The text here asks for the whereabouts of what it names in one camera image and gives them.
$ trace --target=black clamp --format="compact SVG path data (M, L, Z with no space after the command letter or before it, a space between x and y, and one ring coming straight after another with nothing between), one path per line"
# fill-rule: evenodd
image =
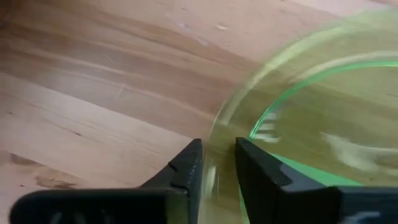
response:
M11 224L197 224L202 145L194 139L136 189L43 190L20 198Z
M398 223L398 189L326 187L244 138L236 169L250 224Z

